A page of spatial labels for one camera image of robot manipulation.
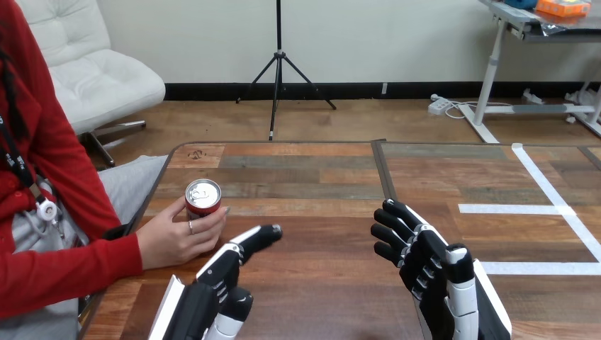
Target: black lanyard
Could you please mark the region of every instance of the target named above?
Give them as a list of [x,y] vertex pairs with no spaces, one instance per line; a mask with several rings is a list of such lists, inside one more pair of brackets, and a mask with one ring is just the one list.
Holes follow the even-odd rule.
[[33,177],[31,176],[31,172],[29,172],[29,169],[27,168],[27,165],[25,164],[25,160],[21,156],[21,153],[18,151],[16,143],[13,140],[11,134],[9,133],[9,129],[6,128],[6,122],[4,121],[4,119],[2,118],[1,115],[0,115],[0,132],[2,132],[2,135],[4,136],[6,143],[9,145],[10,152],[7,152],[6,150],[4,150],[4,148],[1,145],[0,145],[0,152],[2,154],[4,154],[4,160],[8,164],[10,170],[13,172],[13,174],[15,174],[15,176],[17,176],[19,178],[21,183],[26,188],[29,188],[29,190],[33,194],[33,197],[35,197],[35,200],[38,203],[44,202],[44,200],[46,198],[42,195],[40,188],[38,188],[38,185],[33,180]]

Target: soda can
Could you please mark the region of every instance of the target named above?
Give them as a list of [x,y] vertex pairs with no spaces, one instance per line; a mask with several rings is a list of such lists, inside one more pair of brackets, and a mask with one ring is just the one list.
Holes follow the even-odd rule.
[[195,220],[214,213],[221,206],[221,188],[210,179],[197,179],[186,188],[188,218]]

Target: power strip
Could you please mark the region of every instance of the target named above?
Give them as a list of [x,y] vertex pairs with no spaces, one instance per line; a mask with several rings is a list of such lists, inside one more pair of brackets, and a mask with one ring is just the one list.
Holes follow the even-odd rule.
[[433,115],[443,115],[444,112],[451,106],[453,106],[453,104],[450,101],[446,100],[445,98],[438,97],[434,103],[428,105],[428,112]]

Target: white leather armchair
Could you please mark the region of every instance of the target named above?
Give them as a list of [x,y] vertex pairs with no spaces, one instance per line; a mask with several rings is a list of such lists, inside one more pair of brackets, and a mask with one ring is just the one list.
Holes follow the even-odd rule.
[[97,137],[130,128],[141,120],[97,130],[116,119],[161,103],[162,79],[143,63],[111,50],[96,0],[16,0],[23,10],[52,75],[56,96],[75,133],[115,163]]

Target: blue object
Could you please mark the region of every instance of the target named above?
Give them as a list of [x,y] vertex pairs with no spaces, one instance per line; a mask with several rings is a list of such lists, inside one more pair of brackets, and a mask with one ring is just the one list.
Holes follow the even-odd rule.
[[539,0],[505,0],[505,3],[516,9],[533,9]]

